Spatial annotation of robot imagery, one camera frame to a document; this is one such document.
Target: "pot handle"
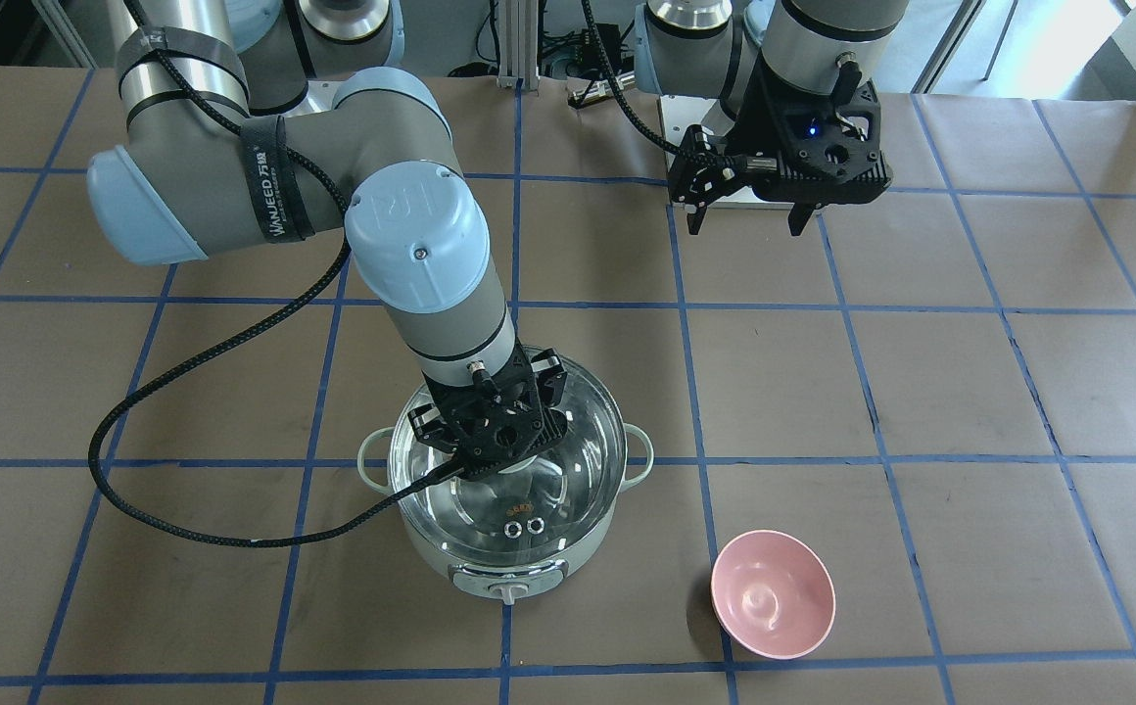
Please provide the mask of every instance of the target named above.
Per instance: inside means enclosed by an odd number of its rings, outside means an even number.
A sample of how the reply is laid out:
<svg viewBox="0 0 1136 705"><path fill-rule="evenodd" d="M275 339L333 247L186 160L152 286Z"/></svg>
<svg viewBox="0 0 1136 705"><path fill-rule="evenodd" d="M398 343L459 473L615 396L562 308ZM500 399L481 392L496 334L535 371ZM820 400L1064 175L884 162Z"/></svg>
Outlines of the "pot handle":
<svg viewBox="0 0 1136 705"><path fill-rule="evenodd" d="M648 436L648 434L645 434L643 429L635 427L635 425L633 423L625 423L625 433L643 442L643 446L645 446L645 452L648 452L648 464L645 464L643 471L637 473L635 477L621 479L621 492L630 489L635 485L638 485L640 481L643 481L645 477L649 476L650 469L654 467L654 446L650 442L650 436Z"/></svg>
<svg viewBox="0 0 1136 705"><path fill-rule="evenodd" d="M354 464L359 469L359 479L364 481L364 485L371 487L376 492L381 492L382 495L390 496L394 494L394 490L389 485L381 485L381 482L375 479L367 477L367 469L364 468L364 460L367 460L367 447L374 445L381 438L390 438L394 435L394 427L383 428L374 430L367 434L367 438L364 438L364 443L359 445L359 455L354 456Z"/></svg>

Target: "transparent pot lid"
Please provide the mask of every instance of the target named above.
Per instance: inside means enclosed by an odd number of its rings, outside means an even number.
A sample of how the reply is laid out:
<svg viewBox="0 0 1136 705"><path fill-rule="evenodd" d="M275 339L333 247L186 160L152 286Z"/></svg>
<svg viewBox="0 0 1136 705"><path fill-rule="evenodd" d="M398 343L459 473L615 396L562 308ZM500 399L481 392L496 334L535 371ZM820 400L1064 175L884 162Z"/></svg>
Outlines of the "transparent pot lid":
<svg viewBox="0 0 1136 705"><path fill-rule="evenodd" d="M525 350L531 356L541 352ZM625 477L621 414L594 375L563 355L559 360L568 380L556 410L569 423L559 445L485 479L454 478L400 503L408 524L440 551L478 566L528 566L576 544L612 509ZM421 385L394 426L394 492L449 459L417 442L408 422L408 411L429 402Z"/></svg>

